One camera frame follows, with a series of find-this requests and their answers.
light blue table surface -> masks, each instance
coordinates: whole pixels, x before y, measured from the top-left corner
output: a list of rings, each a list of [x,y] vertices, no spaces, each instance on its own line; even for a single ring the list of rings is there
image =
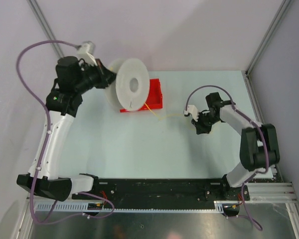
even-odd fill
[[[188,95],[202,85],[226,89],[237,106],[255,117],[240,71],[150,72],[159,78],[161,117],[183,114]],[[205,97],[218,89],[196,92],[190,104],[208,109]],[[222,99],[227,97],[220,92]],[[219,178],[239,162],[240,136],[226,123],[214,125],[209,135],[196,135],[190,118],[158,120],[151,112],[119,113],[102,90],[83,95],[60,161],[60,175],[90,173],[103,178]],[[272,178],[271,170],[261,178]]]

metal plate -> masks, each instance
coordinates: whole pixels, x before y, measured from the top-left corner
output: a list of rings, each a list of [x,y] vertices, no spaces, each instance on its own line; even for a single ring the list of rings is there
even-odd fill
[[[33,225],[31,239],[294,239],[285,204],[248,205],[263,232],[246,219],[225,219],[221,214],[114,213],[109,218],[75,217],[51,226]],[[43,219],[47,212],[37,212]],[[69,213],[55,212],[51,220]]]

gray wall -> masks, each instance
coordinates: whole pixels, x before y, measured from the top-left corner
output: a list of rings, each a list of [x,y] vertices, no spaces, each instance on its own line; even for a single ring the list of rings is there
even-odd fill
[[[16,178],[33,161],[44,121],[43,109],[19,82],[15,61],[23,48],[42,40],[46,38],[25,0],[0,1],[0,239],[13,235],[21,215],[26,192]],[[56,77],[56,60],[50,46],[41,46],[21,63],[25,80],[43,99]]]
[[[280,167],[299,198],[299,0],[295,0],[251,79],[266,122],[279,137]]]
[[[105,65],[136,57],[151,71],[245,70],[281,2],[38,0],[56,38],[91,40]]]

red box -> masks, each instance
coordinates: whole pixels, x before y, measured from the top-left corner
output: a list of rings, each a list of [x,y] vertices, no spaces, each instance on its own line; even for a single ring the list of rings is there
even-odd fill
[[[163,108],[163,95],[161,93],[159,79],[149,80],[149,96],[146,100],[146,104],[151,110]],[[143,105],[138,111],[148,111],[148,108],[146,105]],[[129,111],[121,109],[120,112],[123,113]]]

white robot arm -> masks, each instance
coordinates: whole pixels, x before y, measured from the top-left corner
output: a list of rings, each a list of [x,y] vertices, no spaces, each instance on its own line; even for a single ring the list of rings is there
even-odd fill
[[[228,123],[239,135],[240,163],[223,179],[230,188],[240,187],[256,171],[262,171],[266,167],[266,157],[263,146],[258,146],[259,132],[256,124],[264,135],[268,150],[269,166],[280,160],[276,129],[271,124],[262,124],[257,121],[246,120],[237,113],[237,108],[231,101],[223,101],[219,93],[211,93],[206,97],[209,110],[199,112],[196,106],[188,105],[184,111],[185,116],[192,115],[192,124],[196,127],[196,133],[210,133],[212,125],[218,121]]]
[[[46,98],[51,127],[41,164],[37,166],[47,133],[47,118],[35,159],[28,173],[19,175],[17,179],[19,186],[30,191],[35,171],[38,169],[34,191],[37,196],[64,201],[71,194],[92,189],[96,178],[93,175],[80,174],[59,178],[59,161],[68,131],[83,101],[81,95],[93,87],[99,89],[108,87],[116,77],[116,74],[106,69],[99,59],[93,57],[93,51],[94,44],[85,42],[77,50],[80,60],[73,56],[58,60],[56,66],[58,78],[55,79],[54,86]]]

